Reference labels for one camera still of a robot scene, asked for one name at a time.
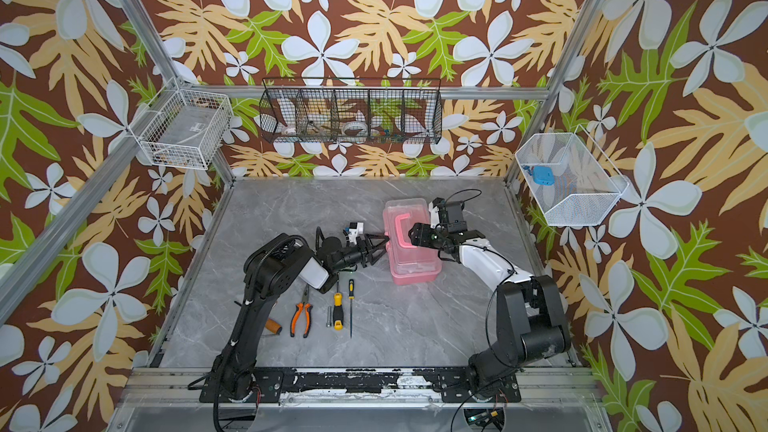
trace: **gray marble surface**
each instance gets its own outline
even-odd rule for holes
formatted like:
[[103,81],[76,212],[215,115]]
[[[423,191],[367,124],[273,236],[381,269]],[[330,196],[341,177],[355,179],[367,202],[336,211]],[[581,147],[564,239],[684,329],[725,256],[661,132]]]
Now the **gray marble surface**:
[[[237,316],[233,300],[243,296],[243,263],[247,256],[281,232],[301,234],[314,245],[315,227],[326,236],[342,237],[349,222],[364,222],[368,232],[383,233],[384,204],[393,199],[448,197],[462,188],[483,194],[467,202],[470,229],[520,267],[530,263],[498,179],[452,180],[246,180],[238,182],[178,324],[166,343],[161,367],[209,367],[228,339]],[[349,278],[355,279],[353,330],[350,338]],[[289,334],[304,282],[284,293],[270,316],[282,334],[263,338],[261,367],[390,367],[465,365],[470,355],[486,349],[484,321],[491,290],[469,269],[443,263],[431,283],[392,283],[388,257],[375,266],[341,275],[345,327],[326,327],[333,291],[310,289],[312,329],[308,338]],[[495,327],[495,305],[489,328]],[[303,318],[297,330],[302,328]],[[561,358],[556,365],[563,365]]]

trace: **white mesh basket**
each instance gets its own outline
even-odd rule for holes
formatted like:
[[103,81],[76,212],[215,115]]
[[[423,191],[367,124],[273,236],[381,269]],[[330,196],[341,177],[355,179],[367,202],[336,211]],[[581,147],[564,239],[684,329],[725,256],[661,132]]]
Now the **white mesh basket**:
[[[588,140],[594,154],[613,165],[600,146]],[[618,170],[609,177],[595,155],[571,132],[534,134],[514,154],[549,226],[597,226],[629,186]],[[539,166],[552,170],[553,185],[534,182],[532,171]]]
[[156,115],[137,137],[156,166],[207,170],[230,128],[232,104],[224,94],[178,89],[151,112]]

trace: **screwdriver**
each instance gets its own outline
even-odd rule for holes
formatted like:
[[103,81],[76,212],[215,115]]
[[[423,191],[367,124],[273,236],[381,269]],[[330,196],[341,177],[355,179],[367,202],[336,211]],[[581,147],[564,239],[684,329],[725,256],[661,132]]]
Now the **screwdriver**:
[[336,282],[336,293],[333,295],[333,328],[340,331],[344,324],[344,310],[341,308],[341,293],[339,282]]
[[355,298],[355,281],[350,279],[350,338],[352,338],[352,300]]

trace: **pink plastic box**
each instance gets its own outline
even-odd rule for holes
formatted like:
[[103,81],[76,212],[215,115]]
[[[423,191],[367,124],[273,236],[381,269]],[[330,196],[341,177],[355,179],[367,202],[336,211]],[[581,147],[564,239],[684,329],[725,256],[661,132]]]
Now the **pink plastic box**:
[[390,200],[384,207],[384,233],[389,235],[386,245],[389,269],[397,285],[432,282],[442,269],[437,250],[411,245],[408,231],[417,222],[429,224],[429,209],[423,198]]

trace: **pliers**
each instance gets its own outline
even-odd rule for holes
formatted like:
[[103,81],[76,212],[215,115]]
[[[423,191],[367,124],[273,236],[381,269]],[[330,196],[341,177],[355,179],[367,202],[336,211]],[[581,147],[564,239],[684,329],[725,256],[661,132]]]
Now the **pliers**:
[[294,337],[294,334],[296,333],[296,322],[299,321],[299,316],[302,312],[306,314],[306,329],[304,329],[304,338],[306,338],[307,335],[310,334],[310,325],[312,325],[312,320],[310,318],[310,309],[312,309],[312,304],[309,302],[310,300],[310,286],[307,284],[306,287],[304,287],[304,295],[301,296],[301,303],[296,304],[296,313],[293,315],[293,320],[290,322],[290,336]]

